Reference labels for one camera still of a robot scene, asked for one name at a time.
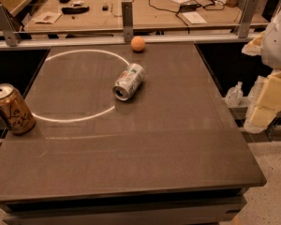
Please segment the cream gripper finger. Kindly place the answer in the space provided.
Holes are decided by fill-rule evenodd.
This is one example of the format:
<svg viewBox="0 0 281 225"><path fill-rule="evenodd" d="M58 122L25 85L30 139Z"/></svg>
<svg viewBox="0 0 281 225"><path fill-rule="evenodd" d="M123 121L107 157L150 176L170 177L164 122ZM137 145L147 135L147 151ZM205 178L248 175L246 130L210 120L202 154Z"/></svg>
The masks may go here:
<svg viewBox="0 0 281 225"><path fill-rule="evenodd" d="M265 32L258 34L253 40L249 41L242 48L242 53L249 56L256 56L261 54L261 44Z"/></svg>
<svg viewBox="0 0 281 225"><path fill-rule="evenodd" d="M274 70L266 78L256 80L250 94L244 130L261 133L281 112L281 70Z"/></svg>

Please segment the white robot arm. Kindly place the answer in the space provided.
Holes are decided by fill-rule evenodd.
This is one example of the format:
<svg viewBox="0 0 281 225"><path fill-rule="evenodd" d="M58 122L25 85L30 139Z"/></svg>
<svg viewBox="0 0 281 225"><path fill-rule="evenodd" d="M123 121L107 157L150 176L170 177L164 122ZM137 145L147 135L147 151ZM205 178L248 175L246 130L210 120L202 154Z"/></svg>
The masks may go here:
<svg viewBox="0 0 281 225"><path fill-rule="evenodd" d="M281 10L264 32L243 47L242 53L259 54L262 63L273 69L267 77L258 76L247 97L244 130L261 133L281 112Z"/></svg>

